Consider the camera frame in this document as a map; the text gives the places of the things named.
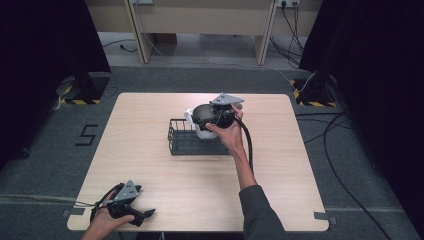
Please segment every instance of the electrical outlet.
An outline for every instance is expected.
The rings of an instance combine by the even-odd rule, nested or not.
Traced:
[[[294,4],[297,3],[299,7],[300,0],[278,0],[278,7],[281,7],[281,3],[286,1],[286,8],[294,8]]]
[[[153,5],[153,0],[129,0],[133,5]]]

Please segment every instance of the human arm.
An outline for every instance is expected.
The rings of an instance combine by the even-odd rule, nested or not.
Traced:
[[[241,120],[243,112],[233,107]],[[261,186],[250,169],[243,147],[241,127],[237,121],[226,129],[206,124],[206,127],[221,139],[234,158],[240,184],[240,202],[244,215],[243,234],[245,239],[287,239],[283,225],[271,208]]]
[[[110,199],[113,193],[109,194],[106,200]],[[109,215],[109,210],[103,206],[98,211],[93,221],[84,232],[81,240],[100,240],[109,235],[115,228],[134,220],[133,215],[126,215],[114,219]]]
[[[237,118],[243,118],[242,111],[238,110],[234,106],[233,110],[235,111]],[[226,129],[222,129],[216,125],[208,123],[206,124],[206,128],[218,134],[222,144],[227,147],[229,153],[234,158],[240,190],[252,185],[257,185],[253,172],[250,169],[246,151],[243,147],[242,133],[239,123],[234,121],[233,124]]]

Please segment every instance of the gray carpet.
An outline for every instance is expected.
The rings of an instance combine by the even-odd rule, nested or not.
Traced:
[[[284,73],[289,79],[309,76],[309,73],[301,71]],[[99,75],[110,76],[100,104],[64,104],[53,112],[31,143],[30,156],[9,161],[1,171],[1,195],[76,198],[113,105],[122,92],[287,94],[292,99],[296,114],[344,110],[341,107],[298,106],[287,80],[270,70],[113,67],[112,74]],[[330,168],[320,135],[334,117],[298,116],[324,206],[334,222],[326,232],[289,233],[289,237],[385,239],[376,224],[342,188]],[[359,141],[349,116],[345,114],[337,122],[342,123],[327,134],[327,149],[340,179],[392,239],[419,239],[385,179],[373,169],[372,160]],[[93,144],[75,146],[76,143],[87,142],[87,139],[80,138],[86,124],[98,125],[87,132],[96,135]],[[64,211],[71,208],[71,203],[0,197],[0,239],[79,239],[82,233],[68,230],[67,217],[63,216]],[[136,238],[135,233],[123,235],[127,240]],[[109,239],[119,237],[114,233]]]

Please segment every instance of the black cable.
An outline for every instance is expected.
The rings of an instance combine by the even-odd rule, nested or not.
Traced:
[[[103,197],[102,199],[100,199],[100,201],[96,202],[96,204],[94,205],[94,208],[91,209],[91,215],[90,215],[90,223],[91,221],[93,221],[94,217],[96,216],[97,210],[99,210],[101,208],[101,205],[103,204],[104,200],[106,199],[107,196],[109,196],[109,194],[111,194],[113,191],[115,191],[118,188],[123,188],[125,186],[125,184],[120,183],[117,184],[115,187],[111,188]]]
[[[303,53],[303,46],[302,46],[302,43],[300,42],[300,40],[299,40],[299,37],[298,37],[298,35],[297,35],[297,23],[298,23],[298,18],[299,18],[299,14],[298,14],[298,11],[299,11],[299,9],[296,7],[297,6],[297,3],[295,2],[295,3],[293,3],[294,4],[294,19],[295,19],[295,28],[294,28],[294,30],[293,30],[293,28],[292,28],[292,26],[291,26],[291,24],[290,24],[290,21],[289,21],[289,19],[287,18],[287,16],[286,16],[286,13],[284,12],[284,9],[285,9],[285,1],[283,1],[283,3],[282,3],[282,7],[281,7],[281,9],[282,9],[282,12],[283,12],[283,16],[284,16],[284,19],[286,19],[286,22],[287,22],[287,25],[289,26],[289,28],[290,28],[290,32],[292,33],[292,39],[291,39],[291,41],[290,41],[290,45],[289,45],[289,49],[288,49],[288,63],[290,64],[290,66],[292,66],[293,68],[298,68],[298,67],[295,67],[295,66],[293,66],[292,64],[291,64],[291,62],[290,62],[290,53],[291,53],[291,51],[290,51],[290,49],[291,49],[291,46],[293,45],[293,42],[295,42],[296,43],[296,45],[299,47],[299,49],[300,49],[300,52],[301,53]]]
[[[311,119],[311,118],[298,118],[297,121],[315,121],[315,122],[322,122],[322,123],[330,123],[330,121],[325,121],[325,120],[321,120],[321,119]],[[344,123],[349,121],[349,119],[347,120],[343,120],[341,122],[338,123],[334,123],[334,126],[336,127],[341,127],[341,128],[345,128],[345,129],[354,129],[353,127],[347,127],[347,126],[343,126],[340,123]]]
[[[250,133],[249,130],[247,129],[246,125],[244,125],[244,123],[241,121],[240,118],[238,118],[238,116],[236,116],[235,120],[237,121],[237,123],[240,125],[241,128],[243,128],[244,130],[244,134],[246,135],[246,139],[247,139],[247,146],[249,149],[249,166],[250,169],[253,172],[253,148],[252,148],[252,138],[250,137]]]
[[[293,2],[293,6],[294,6],[294,32],[295,32],[295,37],[297,39],[297,46],[300,49],[300,52],[303,53],[303,45],[299,40],[299,34],[297,33],[297,24],[299,22],[299,5],[297,2]]]
[[[112,44],[114,44],[114,43],[118,43],[118,42],[127,42],[127,41],[135,41],[135,40],[134,40],[134,39],[122,39],[122,40],[118,40],[118,41],[110,42],[110,43],[108,43],[108,44],[106,44],[106,45],[103,45],[102,47],[107,47],[107,46],[112,45]]]
[[[299,113],[299,114],[295,114],[296,117],[299,116],[314,116],[314,115],[338,115],[338,114],[342,114],[345,112],[328,112],[328,113]]]
[[[342,122],[346,122],[346,121],[349,121],[349,120],[344,120],[344,121],[341,121],[341,122],[339,122],[339,123],[336,123],[336,124],[334,124],[334,125],[333,125],[330,129],[328,129],[328,130],[331,130],[331,129],[335,128],[335,127],[343,127],[343,128],[346,128],[346,129],[354,129],[354,128],[348,128],[348,127],[344,127],[344,126],[339,125],[340,123],[342,123]],[[312,142],[313,140],[315,140],[315,139],[317,139],[317,138],[319,138],[319,137],[321,137],[321,136],[323,136],[323,135],[324,135],[324,133],[321,133],[321,134],[319,134],[318,136],[315,136],[315,137],[313,137],[313,138],[311,138],[311,139],[309,139],[309,140],[307,140],[307,141],[303,142],[303,144],[310,143],[310,142]]]
[[[296,55],[296,56],[298,56],[298,57],[300,57],[301,55],[299,55],[299,54],[297,54],[297,53],[290,52],[289,50],[284,49],[283,47],[281,47],[280,45],[278,45],[278,44],[275,42],[274,37],[270,37],[270,40],[271,40],[272,45],[273,45],[273,46],[275,47],[275,49],[277,50],[277,52],[278,52],[279,54],[281,54],[281,55],[283,55],[284,57],[286,57],[286,58],[287,58],[287,60],[289,61],[290,66],[292,66],[293,68],[296,68],[296,69],[297,69],[298,67],[293,66],[293,65],[291,64],[291,62],[293,62],[294,64],[296,64],[296,65],[298,65],[298,66],[299,66],[299,62],[298,62],[296,59],[294,59],[293,57],[291,57],[291,56],[290,56],[290,54],[292,54],[292,55]]]
[[[368,217],[375,223],[375,225],[377,225],[377,227],[381,230],[381,232],[384,234],[384,236],[387,239],[391,239],[390,236],[387,234],[387,232],[383,229],[383,227],[378,223],[378,221],[370,214],[370,212],[368,212],[368,210],[362,205],[361,202],[359,202],[359,200],[353,196],[353,194],[349,191],[349,189],[346,187],[346,185],[342,182],[342,180],[340,179],[339,175],[337,174],[336,170],[334,169],[333,163],[330,160],[330,156],[328,154],[328,150],[327,150],[327,133],[328,130],[330,129],[331,125],[337,120],[337,118],[339,118],[340,116],[342,116],[344,113],[340,113],[339,115],[337,115],[333,120],[331,120],[331,122],[328,124],[327,128],[324,131],[324,150],[325,150],[325,156],[327,158],[328,164],[330,165],[330,168],[334,174],[334,176],[336,177],[337,181],[340,183],[340,185],[343,187],[343,189],[346,191],[346,193],[359,205],[359,207],[362,208],[362,210],[364,210],[364,212],[368,215]]]
[[[124,45],[119,45],[119,47],[122,49],[122,50],[125,50],[125,51],[127,51],[127,52],[135,52],[135,51],[137,51],[137,48],[136,49],[134,49],[134,50],[129,50],[128,48],[126,48],[126,47],[124,47]]]
[[[274,47],[277,49],[277,51],[282,51],[284,54],[287,54],[289,51],[284,49],[283,47],[281,47],[279,44],[277,44],[277,42],[275,41],[274,37],[270,37],[270,40],[272,42],[272,45],[274,45]],[[294,52],[290,52],[292,55],[301,57],[302,55],[294,53]]]

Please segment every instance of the gray sleeve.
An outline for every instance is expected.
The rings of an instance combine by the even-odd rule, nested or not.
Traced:
[[[239,196],[244,215],[244,239],[287,239],[284,227],[261,186],[247,187]]]

